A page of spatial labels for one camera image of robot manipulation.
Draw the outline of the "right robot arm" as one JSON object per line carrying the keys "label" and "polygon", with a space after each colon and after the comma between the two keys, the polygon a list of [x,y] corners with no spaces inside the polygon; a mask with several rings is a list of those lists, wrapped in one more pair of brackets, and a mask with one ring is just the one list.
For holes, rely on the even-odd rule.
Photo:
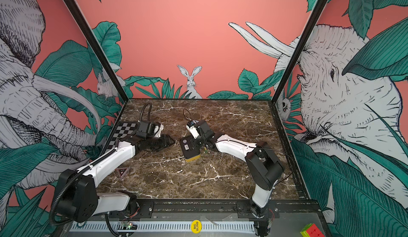
{"label": "right robot arm", "polygon": [[263,141],[244,142],[224,133],[215,133],[205,122],[202,126],[190,126],[188,130],[192,134],[194,144],[204,145],[209,150],[229,154],[246,162],[256,183],[251,206],[259,213],[265,210],[273,189],[285,170],[283,163],[269,144]]}

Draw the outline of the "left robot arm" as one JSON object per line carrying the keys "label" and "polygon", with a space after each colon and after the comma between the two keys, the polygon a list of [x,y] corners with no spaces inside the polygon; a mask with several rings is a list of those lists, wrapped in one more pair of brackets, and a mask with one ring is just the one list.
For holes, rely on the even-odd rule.
{"label": "left robot arm", "polygon": [[123,211],[126,217],[139,214],[140,205],[133,194],[122,192],[97,193],[100,183],[121,164],[139,152],[160,151],[175,144],[168,134],[143,139],[135,135],[118,140],[116,146],[91,163],[66,170],[58,178],[49,214],[50,225],[64,225],[72,221],[83,223],[90,217]]}

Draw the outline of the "yellow alarm clock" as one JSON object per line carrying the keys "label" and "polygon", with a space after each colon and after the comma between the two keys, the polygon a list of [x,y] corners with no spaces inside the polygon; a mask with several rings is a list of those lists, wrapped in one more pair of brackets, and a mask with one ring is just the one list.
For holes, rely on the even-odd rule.
{"label": "yellow alarm clock", "polygon": [[183,137],[179,142],[186,162],[191,162],[200,157],[200,147],[195,143],[195,138],[193,136]]}

